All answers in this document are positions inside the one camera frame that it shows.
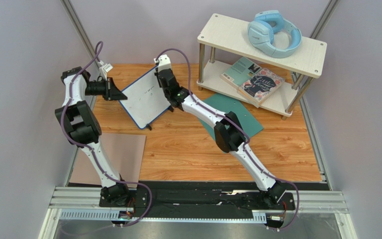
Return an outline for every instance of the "book cover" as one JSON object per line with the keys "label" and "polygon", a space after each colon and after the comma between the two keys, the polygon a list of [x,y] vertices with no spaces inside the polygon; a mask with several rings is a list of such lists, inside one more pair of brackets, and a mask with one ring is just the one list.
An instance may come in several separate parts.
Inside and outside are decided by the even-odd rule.
{"label": "book cover", "polygon": [[224,73],[220,75],[220,78],[230,84],[232,87],[238,89],[244,82],[254,76],[261,70],[261,67],[252,62],[246,57],[241,57]]}
{"label": "book cover", "polygon": [[284,78],[273,73],[268,68],[263,68],[252,78],[244,82],[239,87],[238,93],[258,107],[270,94],[275,92],[284,81]]}

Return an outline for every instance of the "green mat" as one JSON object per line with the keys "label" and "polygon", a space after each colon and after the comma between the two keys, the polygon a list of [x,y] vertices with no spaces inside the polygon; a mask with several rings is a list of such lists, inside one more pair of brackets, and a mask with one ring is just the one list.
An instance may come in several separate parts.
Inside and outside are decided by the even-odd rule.
{"label": "green mat", "polygon": [[[252,114],[250,114],[250,112],[239,100],[216,93],[213,96],[205,99],[204,102],[211,107],[225,113],[230,111],[234,112],[240,120],[244,132],[248,134],[250,138],[263,130],[263,126],[257,121],[256,118],[254,118]],[[214,140],[213,128],[201,120],[200,122]]]}

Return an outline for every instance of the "small whiteboard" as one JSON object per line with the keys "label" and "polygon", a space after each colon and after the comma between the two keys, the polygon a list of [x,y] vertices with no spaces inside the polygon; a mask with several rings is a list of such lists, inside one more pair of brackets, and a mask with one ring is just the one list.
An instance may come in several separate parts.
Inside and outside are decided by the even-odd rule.
{"label": "small whiteboard", "polygon": [[171,105],[159,87],[153,67],[143,76],[123,89],[127,100],[119,101],[140,129],[144,129]]}

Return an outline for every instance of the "writing on whiteboard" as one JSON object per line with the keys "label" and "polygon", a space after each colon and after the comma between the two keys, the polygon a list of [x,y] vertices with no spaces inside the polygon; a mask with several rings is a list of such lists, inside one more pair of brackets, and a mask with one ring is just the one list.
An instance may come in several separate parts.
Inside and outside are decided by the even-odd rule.
{"label": "writing on whiteboard", "polygon": [[152,90],[154,88],[154,86],[152,86],[151,88],[149,88],[148,90],[146,90],[145,92],[144,92],[144,94],[146,94],[146,93],[148,93],[148,92],[150,92],[150,90]]}

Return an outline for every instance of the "headphones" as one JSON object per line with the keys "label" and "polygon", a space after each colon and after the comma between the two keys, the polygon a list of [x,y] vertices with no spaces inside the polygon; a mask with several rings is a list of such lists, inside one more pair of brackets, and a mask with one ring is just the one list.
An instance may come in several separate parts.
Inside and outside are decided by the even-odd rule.
{"label": "headphones", "polygon": [[[272,45],[274,34],[282,29],[291,35],[291,44],[287,49],[279,49]],[[300,29],[284,19],[277,10],[256,14],[254,21],[248,24],[247,33],[248,39],[254,47],[275,58],[291,56],[301,44]]]}

